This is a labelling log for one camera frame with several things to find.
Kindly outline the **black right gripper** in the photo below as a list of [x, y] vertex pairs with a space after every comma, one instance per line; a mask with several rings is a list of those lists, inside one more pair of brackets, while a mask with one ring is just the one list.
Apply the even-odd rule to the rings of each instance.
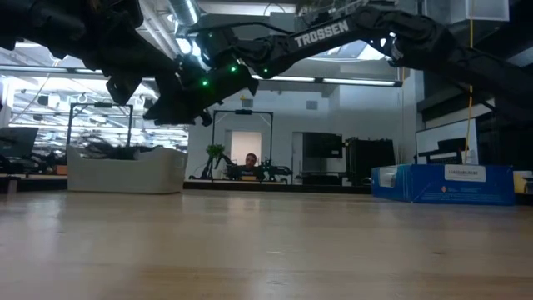
[[170, 98], [159, 97], [143, 119], [155, 125], [195, 125], [195, 120], [200, 118], [201, 125], [208, 127], [213, 122], [209, 107], [222, 105], [226, 98], [243, 89], [255, 95], [258, 86], [259, 81], [252, 77], [248, 67], [235, 62], [206, 72], [187, 84], [181, 83]]

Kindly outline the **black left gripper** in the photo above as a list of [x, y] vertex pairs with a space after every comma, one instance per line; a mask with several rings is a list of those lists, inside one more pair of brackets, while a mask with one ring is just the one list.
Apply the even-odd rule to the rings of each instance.
[[109, 78], [106, 87], [116, 104], [126, 105], [141, 82], [142, 77], [115, 74]]

